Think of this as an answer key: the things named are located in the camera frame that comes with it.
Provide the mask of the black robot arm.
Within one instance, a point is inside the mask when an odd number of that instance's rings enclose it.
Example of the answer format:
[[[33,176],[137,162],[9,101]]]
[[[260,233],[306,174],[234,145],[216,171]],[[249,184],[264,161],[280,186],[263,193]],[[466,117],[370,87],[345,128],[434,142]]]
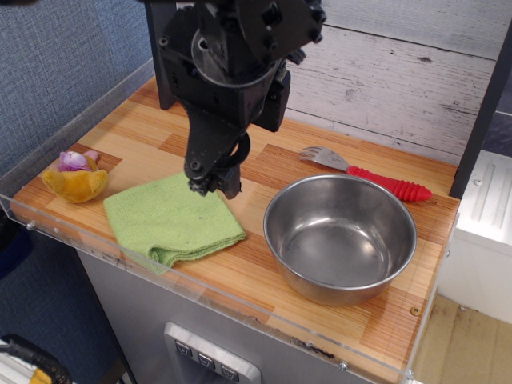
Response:
[[[275,132],[290,94],[288,62],[320,42],[318,1],[148,1],[161,108],[181,104],[190,124],[184,171],[200,194],[234,198],[250,152],[247,128]]]

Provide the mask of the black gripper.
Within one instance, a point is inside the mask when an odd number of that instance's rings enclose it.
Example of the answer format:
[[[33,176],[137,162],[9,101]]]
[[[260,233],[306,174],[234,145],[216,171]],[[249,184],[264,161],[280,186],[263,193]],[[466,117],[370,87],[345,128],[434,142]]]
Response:
[[[291,81],[285,61],[227,74],[196,28],[180,30],[176,38],[166,31],[159,51],[170,91],[190,122],[184,168],[190,190],[206,196],[218,189],[235,198],[242,188],[239,164],[250,149],[248,126],[276,132],[282,124]],[[224,169],[216,178],[203,168]]]

